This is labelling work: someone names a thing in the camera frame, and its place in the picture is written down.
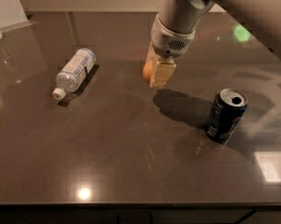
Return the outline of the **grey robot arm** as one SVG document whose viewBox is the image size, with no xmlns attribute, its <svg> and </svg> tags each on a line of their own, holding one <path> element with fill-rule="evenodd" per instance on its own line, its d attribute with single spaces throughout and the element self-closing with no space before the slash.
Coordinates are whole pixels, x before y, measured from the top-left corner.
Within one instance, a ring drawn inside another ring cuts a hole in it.
<svg viewBox="0 0 281 224">
<path fill-rule="evenodd" d="M 281 60 L 281 0 L 163 0 L 143 68 L 149 87 L 160 89 L 170 79 L 176 69 L 175 58 L 187 52 L 199 21 L 214 5 L 222 7 Z"/>
</svg>

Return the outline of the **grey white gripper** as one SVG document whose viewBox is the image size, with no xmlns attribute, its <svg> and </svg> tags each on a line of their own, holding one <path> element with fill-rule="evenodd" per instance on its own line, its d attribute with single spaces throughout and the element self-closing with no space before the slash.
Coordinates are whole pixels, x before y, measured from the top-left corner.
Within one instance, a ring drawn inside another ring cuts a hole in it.
<svg viewBox="0 0 281 224">
<path fill-rule="evenodd" d="M 169 30 L 162 24 L 159 15 L 156 15 L 151 29 L 151 44 L 148 46 L 148 54 L 145 67 L 152 66 L 152 75 L 149 87 L 162 89 L 176 70 L 173 58 L 185 54 L 195 37 L 195 33 L 180 34 Z M 162 57 L 155 58 L 155 53 Z"/>
</svg>

